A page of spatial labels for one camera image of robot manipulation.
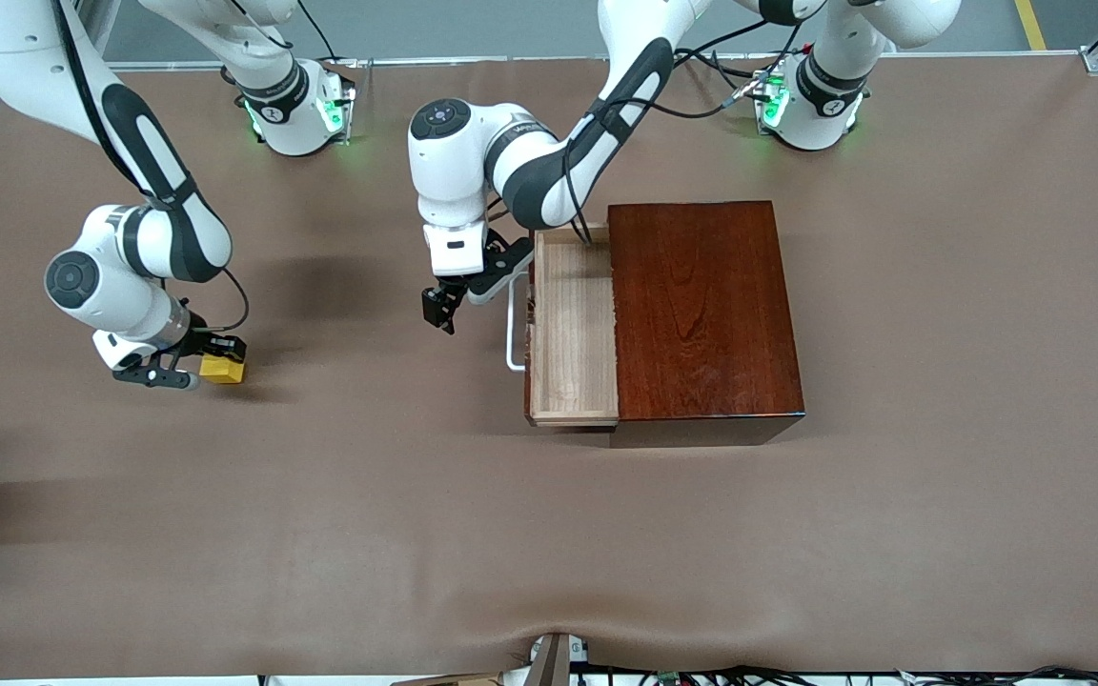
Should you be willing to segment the light wood drawer white handle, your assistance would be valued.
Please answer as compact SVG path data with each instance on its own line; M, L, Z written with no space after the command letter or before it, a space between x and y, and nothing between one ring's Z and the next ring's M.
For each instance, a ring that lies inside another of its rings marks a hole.
M535 427L610 432L619 421L609 230L533 234L523 271L524 357L516 344L516 283L507 291L506 363L524 376L524 416Z

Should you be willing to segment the brown table mat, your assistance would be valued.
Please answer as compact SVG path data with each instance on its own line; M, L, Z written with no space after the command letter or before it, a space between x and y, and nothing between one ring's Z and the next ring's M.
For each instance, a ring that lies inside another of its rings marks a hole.
M214 71L126 74L231 227L247 381L114 381L44 293L96 145L0 105L0 678L496 672L568 631L642 670L1098 670L1098 75L890 57L840 147L645 119L589 204L766 198L806 416L760 447L540 432L505 311L422 320L405 130L570 130L597 60L379 67L285 159Z

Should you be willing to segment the dark red-brown wooden cabinet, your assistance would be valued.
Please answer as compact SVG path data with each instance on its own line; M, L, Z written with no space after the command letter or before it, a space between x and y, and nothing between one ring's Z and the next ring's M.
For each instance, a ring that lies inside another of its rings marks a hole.
M774 204L607 212L620 449L762 446L806 409Z

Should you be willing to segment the yellow floor tape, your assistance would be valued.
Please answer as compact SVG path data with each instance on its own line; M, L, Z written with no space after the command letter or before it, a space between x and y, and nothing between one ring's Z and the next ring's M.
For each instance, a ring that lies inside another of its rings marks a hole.
M1012 0L1026 35L1028 50L1047 50L1047 42L1038 21L1032 0Z

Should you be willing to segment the grey metal bracket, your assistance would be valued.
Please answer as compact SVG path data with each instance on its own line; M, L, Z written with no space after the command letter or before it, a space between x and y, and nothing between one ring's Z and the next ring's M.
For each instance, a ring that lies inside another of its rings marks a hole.
M580 636L552 633L533 643L531 665L522 686L587 686L575 667L589 663L589 643Z

